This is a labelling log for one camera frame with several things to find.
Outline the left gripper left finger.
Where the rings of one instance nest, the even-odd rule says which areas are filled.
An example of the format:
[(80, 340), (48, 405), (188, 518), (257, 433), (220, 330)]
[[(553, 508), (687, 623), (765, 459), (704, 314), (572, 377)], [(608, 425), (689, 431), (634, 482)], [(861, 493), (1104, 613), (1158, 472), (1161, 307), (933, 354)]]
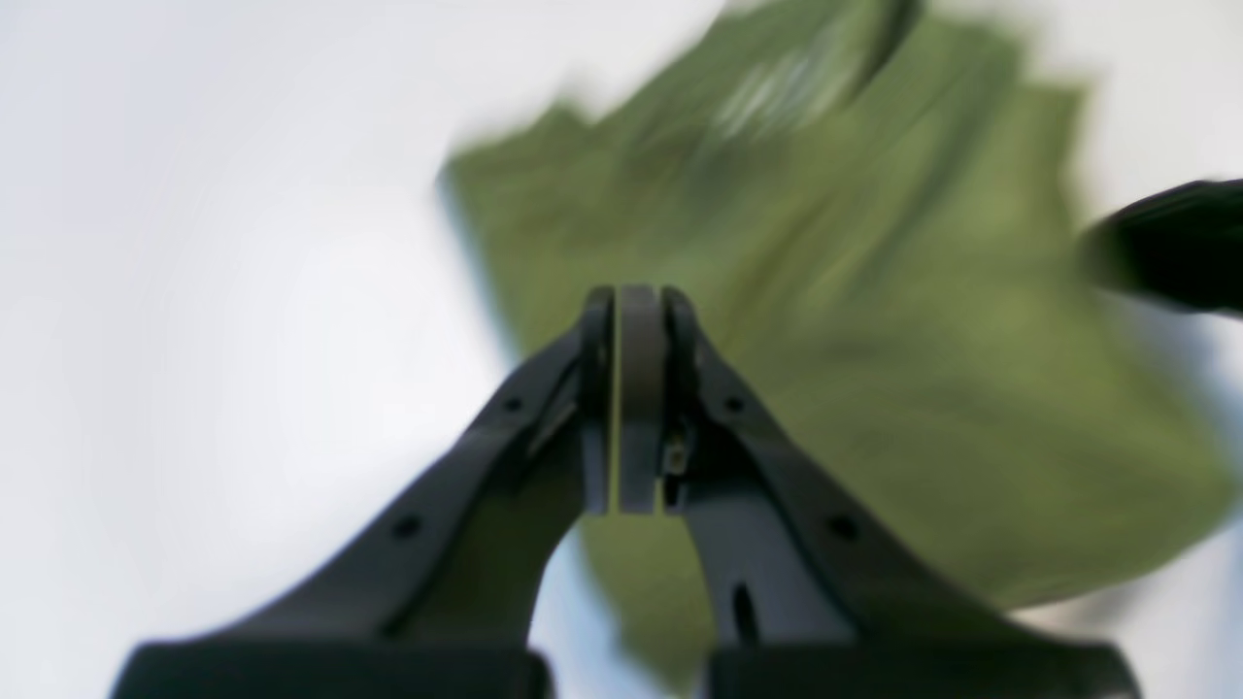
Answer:
[(452, 448), (308, 580), (195, 641), (140, 646), (116, 698), (552, 698), (528, 646), (556, 546), (609, 505), (614, 292), (503, 381)]

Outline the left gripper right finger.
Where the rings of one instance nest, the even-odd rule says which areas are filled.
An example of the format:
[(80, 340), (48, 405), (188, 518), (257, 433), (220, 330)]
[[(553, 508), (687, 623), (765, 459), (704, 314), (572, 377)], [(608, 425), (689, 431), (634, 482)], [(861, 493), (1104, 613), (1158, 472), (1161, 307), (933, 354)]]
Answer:
[(614, 301), (617, 495), (682, 517), (718, 634), (705, 698), (1137, 698), (1122, 654), (946, 583), (764, 409), (674, 289)]

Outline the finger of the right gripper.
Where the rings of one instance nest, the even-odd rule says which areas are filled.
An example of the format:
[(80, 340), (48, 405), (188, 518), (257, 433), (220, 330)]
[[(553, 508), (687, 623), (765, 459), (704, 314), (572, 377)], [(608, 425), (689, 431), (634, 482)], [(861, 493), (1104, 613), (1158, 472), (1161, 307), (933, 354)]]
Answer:
[(1186, 313), (1242, 313), (1242, 182), (1190, 182), (1103, 218), (1083, 264), (1106, 290)]

